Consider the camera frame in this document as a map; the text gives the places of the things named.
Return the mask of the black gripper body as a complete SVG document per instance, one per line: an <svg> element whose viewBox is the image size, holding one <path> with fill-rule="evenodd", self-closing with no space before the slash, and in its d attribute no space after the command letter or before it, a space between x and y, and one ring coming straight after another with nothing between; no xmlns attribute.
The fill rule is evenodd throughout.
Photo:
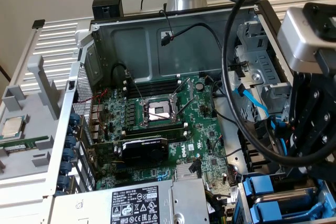
<svg viewBox="0 0 336 224"><path fill-rule="evenodd" d="M291 162L319 162L335 150L335 49L315 54L321 73L296 70L289 119Z"/></svg>

